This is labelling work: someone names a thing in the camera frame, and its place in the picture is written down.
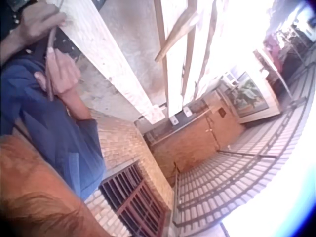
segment person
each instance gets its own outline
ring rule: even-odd
[[[58,49],[49,48],[46,61],[42,54],[42,38],[65,20],[55,5],[38,2],[1,41],[1,220],[17,236],[109,236],[83,203],[105,165],[97,122],[76,92],[80,71]],[[19,53],[35,42],[34,54]]]

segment wooden plank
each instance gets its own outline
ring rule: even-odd
[[[190,103],[194,98],[196,83],[201,73],[206,52],[213,2],[210,0],[190,0],[188,4],[189,7],[194,7],[197,10],[200,20],[195,29],[188,34],[187,57],[182,87],[183,105]]]
[[[178,18],[187,8],[186,0],[154,0],[160,46],[163,48]],[[179,39],[162,60],[168,116],[182,110],[182,70],[186,55],[187,38]]]
[[[59,1],[47,2],[57,5]],[[160,108],[152,105],[92,1],[65,0],[61,11],[67,14],[66,26],[61,29],[100,73],[151,124],[165,118]]]

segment painting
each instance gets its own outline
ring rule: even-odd
[[[237,85],[232,89],[226,90],[225,94],[240,118],[269,108],[259,88],[247,72],[243,73],[237,81]]]

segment shirt sleeve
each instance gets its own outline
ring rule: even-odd
[[[77,126],[81,130],[88,148],[102,157],[97,121],[94,119],[81,120],[77,121]]]

